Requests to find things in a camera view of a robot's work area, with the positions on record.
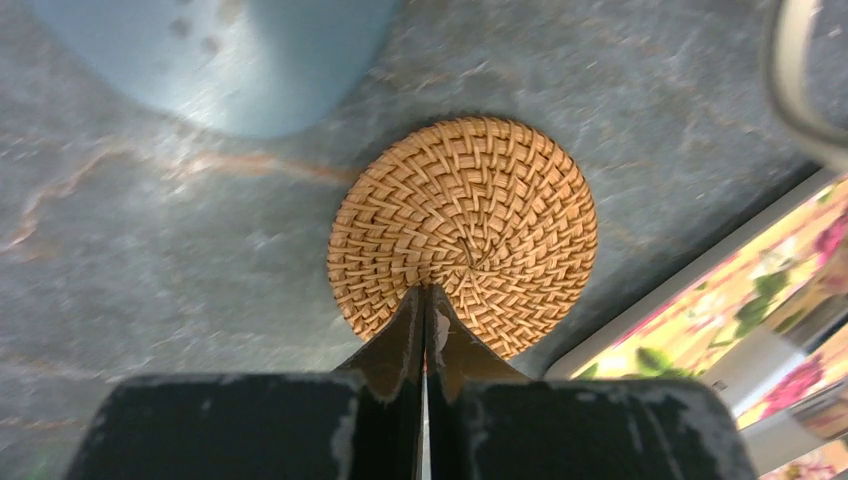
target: pink flower print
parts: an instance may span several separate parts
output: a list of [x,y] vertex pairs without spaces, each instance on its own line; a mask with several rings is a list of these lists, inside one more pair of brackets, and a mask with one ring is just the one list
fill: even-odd
[[647,335],[656,330],[657,328],[661,327],[665,323],[665,320],[661,322],[655,322],[655,324],[652,324],[652,322],[654,322],[654,319],[656,319],[658,316],[662,315],[663,312],[668,310],[668,307],[673,305],[676,300],[676,298],[672,299],[671,301],[664,303],[662,306],[651,312],[648,316],[643,318],[635,327],[631,328],[627,331],[627,333],[619,337],[618,340],[616,340],[615,343],[612,344],[612,348],[618,347],[633,335]]
[[832,415],[814,417],[812,420],[807,420],[804,423],[810,427],[827,428],[836,422],[844,421],[844,419],[845,413],[834,413]]
[[701,297],[698,303],[684,315],[689,321],[686,333],[696,333],[705,328],[724,326],[724,295],[709,293]]
[[845,233],[848,231],[848,214],[843,212],[829,227],[824,229],[813,244],[819,254],[818,265],[821,267],[836,253]]
[[819,284],[834,294],[848,293],[848,275],[844,273],[825,275]]
[[824,378],[824,367],[821,362],[822,355],[820,353],[813,355],[781,380],[763,399],[767,406],[760,416],[760,420],[806,397],[810,393],[810,389]]
[[805,455],[763,475],[760,480],[830,480],[836,476],[836,468],[820,457],[818,452]]

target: gray marble surface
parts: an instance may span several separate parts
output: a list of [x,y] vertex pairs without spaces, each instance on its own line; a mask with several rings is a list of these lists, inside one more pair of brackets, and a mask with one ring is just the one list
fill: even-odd
[[[765,3],[408,0],[334,113],[259,142],[134,105],[0,0],[0,478],[59,476],[127,375],[346,358],[360,342],[324,267],[335,209],[436,118],[524,121],[589,179],[598,260],[514,362],[540,374],[815,170],[759,89]],[[821,18],[811,85],[844,123],[848,4]]]

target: gray handle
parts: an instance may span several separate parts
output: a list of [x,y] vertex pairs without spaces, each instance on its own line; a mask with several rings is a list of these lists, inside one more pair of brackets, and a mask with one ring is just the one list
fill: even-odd
[[807,98],[804,72],[819,0],[775,0],[766,20],[763,73],[777,117],[801,149],[837,171],[848,171],[848,131],[824,119]]

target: woven rattan coaster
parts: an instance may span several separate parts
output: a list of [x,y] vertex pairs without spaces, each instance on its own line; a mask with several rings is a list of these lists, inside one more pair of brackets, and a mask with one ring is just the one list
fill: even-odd
[[440,122],[385,151],[342,202],[333,294],[371,338],[409,286],[441,284],[459,318],[509,358],[577,301],[597,247],[592,196],[556,143],[496,118]]

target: woven pattern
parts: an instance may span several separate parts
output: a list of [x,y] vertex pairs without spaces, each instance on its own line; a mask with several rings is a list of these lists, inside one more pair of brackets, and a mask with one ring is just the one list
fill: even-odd
[[368,167],[336,216],[327,263],[362,338],[409,286],[438,283],[508,358],[568,313],[597,244],[589,187],[565,151],[515,122],[461,118],[409,135]]

